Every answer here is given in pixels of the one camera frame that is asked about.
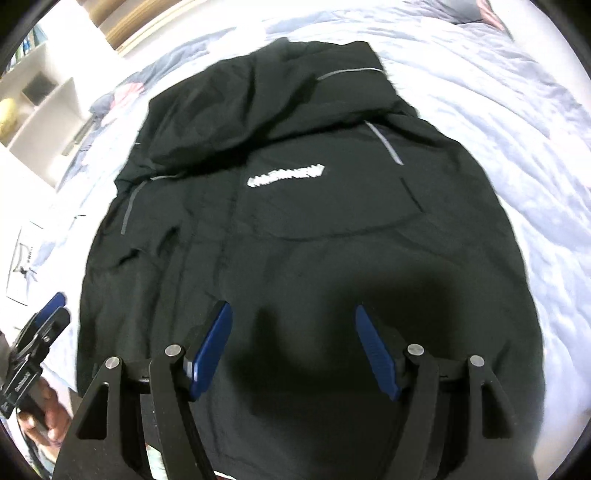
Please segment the person's left hand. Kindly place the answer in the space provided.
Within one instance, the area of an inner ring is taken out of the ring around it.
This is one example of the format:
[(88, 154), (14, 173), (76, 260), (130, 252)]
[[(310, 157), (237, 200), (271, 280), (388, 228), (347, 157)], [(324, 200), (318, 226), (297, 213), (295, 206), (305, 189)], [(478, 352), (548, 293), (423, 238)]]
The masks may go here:
[(47, 433), (43, 435), (40, 432), (34, 416), (27, 411), (18, 413), (19, 426), (24, 430), (25, 435), (38, 445), (60, 448), (71, 424), (71, 417), (59, 402), (56, 391), (44, 378), (41, 378), (37, 384), (41, 395), (43, 423)]

